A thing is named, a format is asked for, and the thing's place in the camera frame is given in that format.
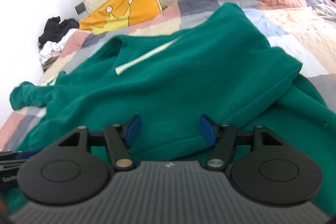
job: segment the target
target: patchwork comforter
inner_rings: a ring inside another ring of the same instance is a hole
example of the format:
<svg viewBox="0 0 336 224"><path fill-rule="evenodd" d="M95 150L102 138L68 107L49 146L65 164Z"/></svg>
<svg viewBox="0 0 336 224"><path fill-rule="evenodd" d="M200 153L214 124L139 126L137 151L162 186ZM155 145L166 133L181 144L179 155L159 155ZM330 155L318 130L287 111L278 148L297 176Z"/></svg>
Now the patchwork comforter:
<svg viewBox="0 0 336 224"><path fill-rule="evenodd" d="M329 0L179 0L141 24L99 35L74 32L39 84L52 85L61 70L71 73L116 34L171 34L204 22L225 2L239 5L271 46L301 61L301 74L336 112L336 5ZM0 150L15 150L45 113L37 107L14 111L0 130Z"/></svg>

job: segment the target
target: sleeve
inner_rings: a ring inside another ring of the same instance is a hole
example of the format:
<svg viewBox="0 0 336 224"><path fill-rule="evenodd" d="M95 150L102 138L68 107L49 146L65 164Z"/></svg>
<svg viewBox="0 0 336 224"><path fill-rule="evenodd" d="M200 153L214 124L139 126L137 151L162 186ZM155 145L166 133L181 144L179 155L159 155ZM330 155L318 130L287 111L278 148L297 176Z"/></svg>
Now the sleeve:
<svg viewBox="0 0 336 224"><path fill-rule="evenodd" d="M53 98L54 86L35 86L30 82L23 82L13 89L9 101L13 110L25 106L45 107Z"/></svg>

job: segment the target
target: green hoodie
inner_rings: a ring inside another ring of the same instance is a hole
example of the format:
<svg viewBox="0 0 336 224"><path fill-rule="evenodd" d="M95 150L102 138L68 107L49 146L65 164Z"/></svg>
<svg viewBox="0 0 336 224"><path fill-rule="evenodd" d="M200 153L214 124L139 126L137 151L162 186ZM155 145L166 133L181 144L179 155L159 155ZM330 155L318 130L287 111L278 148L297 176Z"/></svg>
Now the green hoodie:
<svg viewBox="0 0 336 224"><path fill-rule="evenodd" d="M115 36L72 73L60 73L54 86L22 83L10 96L13 109L47 112L18 149L43 148L77 126L101 130L139 114L133 158L173 160L208 148L198 127L202 113L238 128L263 124L318 162L324 182L316 204L335 213L336 114L300 69L269 46L238 6L224 4L203 24L172 35ZM19 193L6 193L12 208Z"/></svg>

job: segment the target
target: metal screw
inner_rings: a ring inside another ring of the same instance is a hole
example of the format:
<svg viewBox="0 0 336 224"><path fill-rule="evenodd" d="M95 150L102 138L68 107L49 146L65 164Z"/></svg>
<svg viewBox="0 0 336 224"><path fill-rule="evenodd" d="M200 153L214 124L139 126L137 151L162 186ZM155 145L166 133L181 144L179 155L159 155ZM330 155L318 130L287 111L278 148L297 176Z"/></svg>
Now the metal screw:
<svg viewBox="0 0 336 224"><path fill-rule="evenodd" d="M208 160L207 164L212 168L219 168L224 165L224 161L221 159L211 159Z"/></svg>
<svg viewBox="0 0 336 224"><path fill-rule="evenodd" d="M113 123L112 126L116 129L116 131L121 132L123 129L123 125L120 123Z"/></svg>
<svg viewBox="0 0 336 224"><path fill-rule="evenodd" d="M115 162L116 166L121 168L130 167L133 164L133 161L130 159L120 159Z"/></svg>

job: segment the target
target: pillow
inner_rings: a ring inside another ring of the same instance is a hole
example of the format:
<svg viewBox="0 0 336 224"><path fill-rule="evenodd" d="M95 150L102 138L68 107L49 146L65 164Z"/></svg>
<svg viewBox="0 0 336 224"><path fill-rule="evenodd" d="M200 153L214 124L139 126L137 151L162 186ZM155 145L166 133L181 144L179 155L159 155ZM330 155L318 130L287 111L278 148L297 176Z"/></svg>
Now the pillow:
<svg viewBox="0 0 336 224"><path fill-rule="evenodd" d="M108 0L80 20L79 29L100 34L153 19L160 12L159 0Z"/></svg>

